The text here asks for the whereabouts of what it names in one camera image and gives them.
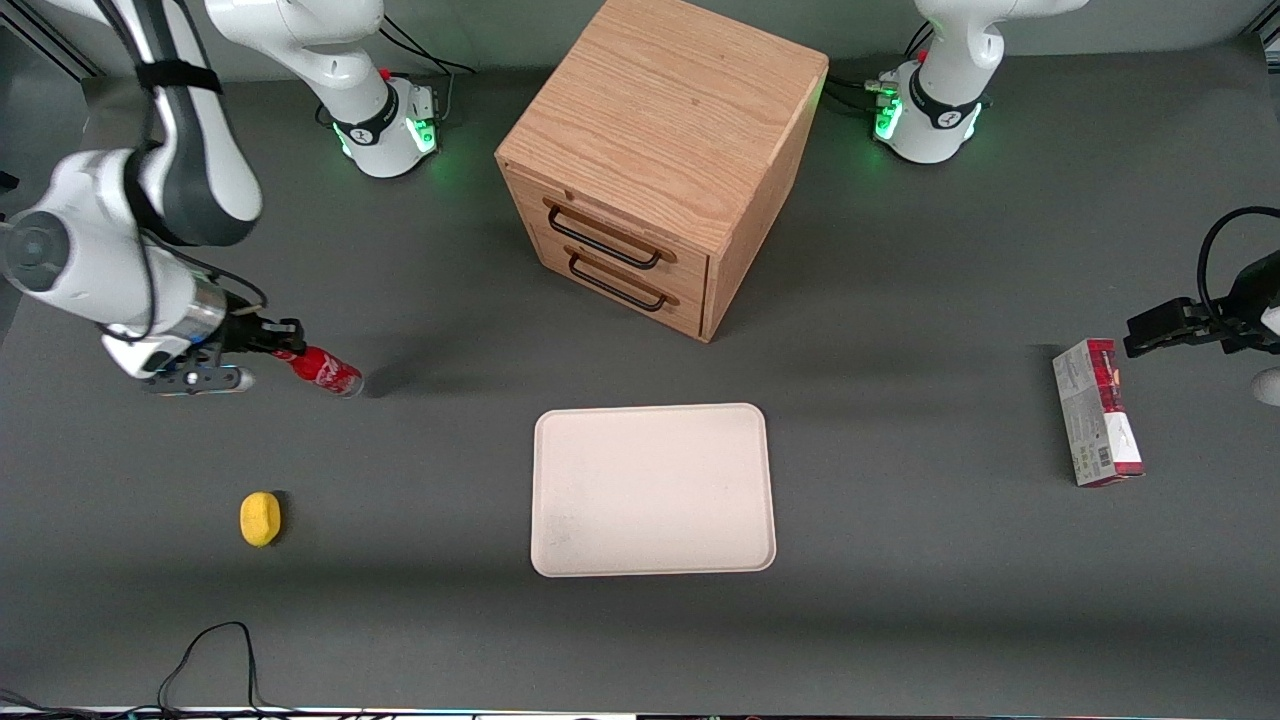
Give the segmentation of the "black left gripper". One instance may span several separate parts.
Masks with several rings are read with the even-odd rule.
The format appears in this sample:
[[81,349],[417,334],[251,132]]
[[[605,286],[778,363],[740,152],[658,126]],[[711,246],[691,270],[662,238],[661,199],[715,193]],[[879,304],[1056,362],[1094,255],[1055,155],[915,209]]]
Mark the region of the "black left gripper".
[[[1210,252],[1202,250],[1197,259],[1196,287],[1204,319],[1193,346],[1219,342],[1225,354],[1257,350],[1279,351],[1277,295],[1279,251],[1249,264],[1236,274],[1230,291],[1211,299],[1207,282]],[[1193,337],[1187,309],[1190,299],[1171,299],[1128,320],[1125,354],[1140,357],[1155,350],[1185,345]]]

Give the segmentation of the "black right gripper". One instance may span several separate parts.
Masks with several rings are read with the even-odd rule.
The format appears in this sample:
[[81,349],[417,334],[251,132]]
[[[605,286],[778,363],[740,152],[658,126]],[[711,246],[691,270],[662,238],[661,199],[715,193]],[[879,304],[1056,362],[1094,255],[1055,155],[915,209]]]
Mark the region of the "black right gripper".
[[297,354],[303,340],[300,320],[270,322],[256,313],[229,315],[215,333],[224,354]]

